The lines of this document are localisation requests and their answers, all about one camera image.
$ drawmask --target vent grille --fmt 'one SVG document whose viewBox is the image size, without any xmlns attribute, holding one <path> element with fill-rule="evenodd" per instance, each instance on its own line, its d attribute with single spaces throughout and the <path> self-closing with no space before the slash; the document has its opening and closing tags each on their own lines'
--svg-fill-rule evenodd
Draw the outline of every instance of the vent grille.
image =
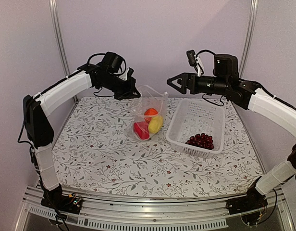
<svg viewBox="0 0 296 231">
<path fill-rule="evenodd" d="M 79 218 L 78 225 L 103 231 L 209 231 L 227 228 L 226 219 L 218 219 L 193 224 L 176 225 L 119 225 L 109 222 L 100 222 L 93 219 Z"/>
<path fill-rule="evenodd" d="M 56 215 L 55 212 L 49 210 L 48 208 L 41 208 L 35 205 L 30 205 L 29 211 L 30 213 L 50 219 L 55 219 Z M 101 231 L 209 231 L 228 227 L 226 219 L 218 219 L 192 224 L 126 225 L 114 222 L 97 221 L 90 218 L 78 218 L 77 223 L 72 223 L 72 225 L 92 228 Z"/>
</svg>

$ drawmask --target grape bunch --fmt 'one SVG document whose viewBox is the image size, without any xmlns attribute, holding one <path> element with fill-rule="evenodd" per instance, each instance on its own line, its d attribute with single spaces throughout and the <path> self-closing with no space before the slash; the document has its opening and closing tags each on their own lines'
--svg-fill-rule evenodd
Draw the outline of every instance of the grape bunch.
<svg viewBox="0 0 296 231">
<path fill-rule="evenodd" d="M 205 133 L 202 133 L 201 135 L 197 134 L 195 136 L 191 136 L 186 144 L 209 150 L 212 150 L 214 148 L 213 137 L 206 135 Z"/>
</svg>

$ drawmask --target white plastic basket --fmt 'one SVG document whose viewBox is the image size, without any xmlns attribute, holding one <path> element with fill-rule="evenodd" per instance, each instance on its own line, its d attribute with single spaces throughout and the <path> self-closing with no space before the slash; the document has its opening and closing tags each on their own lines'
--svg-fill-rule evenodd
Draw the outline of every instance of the white plastic basket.
<svg viewBox="0 0 296 231">
<path fill-rule="evenodd" d="M 166 139 L 176 151 L 208 159 L 223 150 L 224 130 L 225 111 L 222 107 L 200 100 L 183 99 L 169 125 Z M 213 150 L 185 144 L 191 136 L 202 132 L 213 136 Z"/>
</svg>

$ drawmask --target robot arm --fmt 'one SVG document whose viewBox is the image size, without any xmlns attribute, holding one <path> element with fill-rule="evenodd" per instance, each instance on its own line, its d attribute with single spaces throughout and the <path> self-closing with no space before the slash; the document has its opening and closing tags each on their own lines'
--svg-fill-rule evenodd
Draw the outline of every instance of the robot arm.
<svg viewBox="0 0 296 231">
<path fill-rule="evenodd" d="M 114 92 L 117 100 L 140 97 L 135 88 L 136 80 L 131 76 L 133 69 L 125 66 L 121 74 L 116 74 L 125 60 L 112 52 L 102 55 L 100 63 L 89 63 L 93 55 L 71 75 L 33 97 L 27 95 L 23 100 L 23 126 L 30 140 L 32 162 L 44 191 L 41 202 L 44 206 L 73 213 L 79 213 L 81 206 L 80 199 L 75 196 L 62 195 L 62 187 L 56 177 L 51 153 L 54 131 L 48 121 L 51 113 L 68 99 L 91 87 L 107 88 Z"/>
<path fill-rule="evenodd" d="M 187 51 L 186 54 L 189 64 L 195 67 L 196 71 L 198 67 L 202 69 L 198 54 L 195 55 L 194 51 Z M 198 73 L 182 73 L 168 79 L 167 84 L 182 94 L 186 94 L 189 89 L 191 94 L 222 95 L 245 110 L 259 113 L 270 119 L 296 138 L 296 109 L 270 94 L 261 84 L 240 79 L 236 57 L 228 54 L 212 54 L 214 55 L 214 77 Z M 286 161 L 281 162 L 250 186 L 245 197 L 227 202 L 230 214 L 266 206 L 265 194 L 295 174 L 296 145 Z"/>
</svg>

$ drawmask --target clear plastic bag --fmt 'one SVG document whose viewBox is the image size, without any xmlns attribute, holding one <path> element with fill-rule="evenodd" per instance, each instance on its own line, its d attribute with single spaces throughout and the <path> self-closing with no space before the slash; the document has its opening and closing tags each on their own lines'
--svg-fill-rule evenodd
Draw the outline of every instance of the clear plastic bag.
<svg viewBox="0 0 296 231">
<path fill-rule="evenodd" d="M 139 86 L 141 93 L 130 107 L 134 117 L 131 125 L 126 128 L 129 137 L 140 141 L 149 140 L 163 126 L 167 113 L 168 93 L 160 94 L 150 86 Z"/>
</svg>

